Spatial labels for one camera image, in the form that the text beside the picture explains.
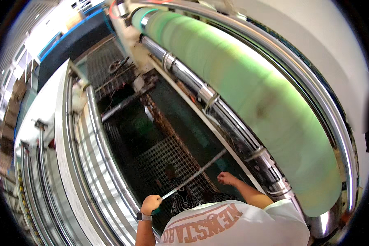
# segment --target smartwatch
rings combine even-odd
[[[150,221],[152,221],[152,216],[146,215],[146,214],[142,214],[141,212],[138,212],[137,213],[137,220],[139,220],[139,221],[143,221],[143,220],[150,220]]]

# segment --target watch strap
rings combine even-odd
[[[150,221],[152,221],[152,216],[151,215],[142,214],[141,221],[143,221],[143,220],[150,220]]]

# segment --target white t-shirt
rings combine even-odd
[[[265,209],[240,202],[203,204],[171,218],[157,245],[298,245],[309,229],[290,200]]]

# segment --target patterned clothing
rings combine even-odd
[[[212,199],[210,201],[208,201],[208,203],[223,202],[223,201],[227,201],[227,200],[238,200],[238,199],[236,198],[235,195],[214,192],[212,194]]]
[[[170,180],[170,189],[173,190],[178,187],[183,181],[180,178],[173,178]],[[171,214],[175,216],[180,212],[192,209],[199,205],[198,198],[185,185],[171,196],[172,209]]]

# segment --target industrial machine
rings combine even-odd
[[[134,245],[143,199],[169,191],[165,166],[188,178],[224,148],[189,183],[200,200],[242,199],[216,181],[230,171],[273,201],[291,200],[309,245],[341,240],[369,172],[369,74],[333,3],[114,0],[105,12],[122,56],[107,80],[68,59],[14,140],[36,244]],[[169,203],[157,213],[159,240]]]

